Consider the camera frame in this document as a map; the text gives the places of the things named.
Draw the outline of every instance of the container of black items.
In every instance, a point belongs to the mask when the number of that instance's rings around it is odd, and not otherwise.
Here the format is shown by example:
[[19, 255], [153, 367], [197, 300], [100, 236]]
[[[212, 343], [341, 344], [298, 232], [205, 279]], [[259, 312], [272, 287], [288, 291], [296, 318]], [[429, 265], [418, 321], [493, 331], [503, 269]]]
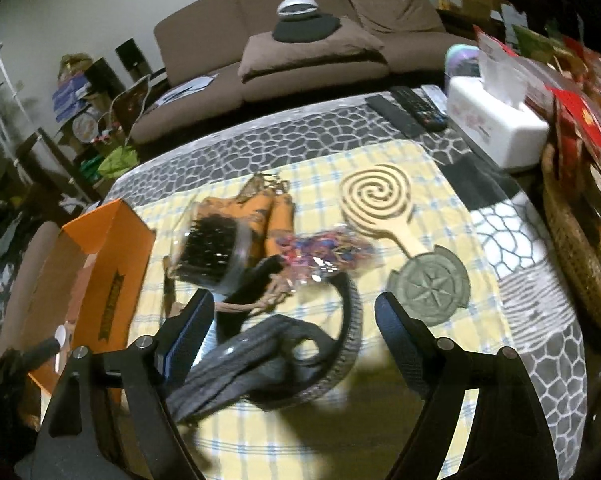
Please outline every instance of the container of black items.
[[212, 214], [197, 218], [198, 203], [184, 214], [172, 241], [170, 278], [228, 295], [240, 286], [252, 231], [241, 219]]

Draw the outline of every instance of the wall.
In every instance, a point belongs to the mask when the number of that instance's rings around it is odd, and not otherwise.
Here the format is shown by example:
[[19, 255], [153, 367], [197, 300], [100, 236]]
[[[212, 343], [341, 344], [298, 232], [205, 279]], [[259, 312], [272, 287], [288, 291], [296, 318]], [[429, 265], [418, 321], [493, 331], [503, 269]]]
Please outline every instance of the wall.
[[[2, 0], [0, 41], [14, 83], [22, 86], [34, 123], [50, 134], [57, 125], [52, 113], [58, 63], [64, 54], [86, 52], [104, 57], [123, 83], [131, 83], [114, 48], [129, 38], [153, 70], [162, 67], [153, 29], [164, 17], [196, 0]], [[28, 135], [24, 121], [15, 127]]]

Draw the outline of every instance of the green round coaster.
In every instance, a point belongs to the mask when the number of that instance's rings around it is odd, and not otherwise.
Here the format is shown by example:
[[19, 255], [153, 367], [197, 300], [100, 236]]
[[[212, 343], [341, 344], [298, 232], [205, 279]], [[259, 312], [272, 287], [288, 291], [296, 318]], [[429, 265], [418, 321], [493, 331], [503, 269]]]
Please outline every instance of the green round coaster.
[[471, 297], [467, 269], [456, 254], [438, 245], [433, 253], [419, 254], [399, 271], [392, 270], [387, 290], [410, 317], [427, 326], [448, 320]]

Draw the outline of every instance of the white tissue box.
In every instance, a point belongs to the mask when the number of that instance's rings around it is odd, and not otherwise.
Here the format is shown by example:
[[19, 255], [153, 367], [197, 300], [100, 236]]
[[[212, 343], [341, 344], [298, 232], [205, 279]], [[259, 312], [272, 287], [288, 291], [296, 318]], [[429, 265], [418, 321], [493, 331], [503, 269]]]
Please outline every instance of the white tissue box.
[[547, 122], [526, 104], [513, 108], [498, 101], [479, 77], [452, 78], [447, 113], [470, 147], [503, 170], [522, 171], [539, 163]]

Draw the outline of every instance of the yellow plaid cloth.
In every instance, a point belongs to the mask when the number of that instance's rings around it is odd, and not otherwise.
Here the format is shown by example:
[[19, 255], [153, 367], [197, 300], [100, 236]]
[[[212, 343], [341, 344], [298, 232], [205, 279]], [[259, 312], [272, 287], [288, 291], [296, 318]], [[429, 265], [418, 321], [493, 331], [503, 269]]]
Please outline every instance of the yellow plaid cloth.
[[[417, 144], [395, 140], [280, 168], [280, 175], [292, 183], [296, 233], [309, 235], [342, 223], [337, 199], [341, 178], [383, 162], [401, 165], [411, 176], [414, 234], [425, 246], [438, 244], [455, 252], [471, 279], [469, 307], [459, 309], [432, 332], [452, 338], [468, 351], [496, 352], [511, 344], [496, 278], [477, 241], [471, 217], [436, 164]], [[174, 226], [183, 210], [196, 196], [235, 196], [247, 178], [176, 193], [136, 210], [150, 228], [157, 230], [157, 237], [130, 327], [130, 342], [155, 333], [163, 319], [162, 257], [168, 254]], [[203, 420], [196, 433], [186, 439], [208, 479], [385, 478], [423, 404], [405, 386], [376, 326], [373, 310], [389, 271], [399, 269], [405, 256], [389, 239], [379, 240], [376, 247], [381, 266], [357, 280], [364, 309], [363, 340], [353, 370], [331, 392], [310, 404], [265, 413], [241, 401]], [[193, 292], [193, 286], [178, 283], [178, 301], [186, 303]], [[331, 336], [336, 336], [341, 327], [339, 296], [330, 289], [306, 290], [279, 305], [277, 312], [314, 322]], [[208, 345], [213, 345], [212, 331]], [[465, 398], [441, 477], [458, 469], [476, 399], [474, 394]]]

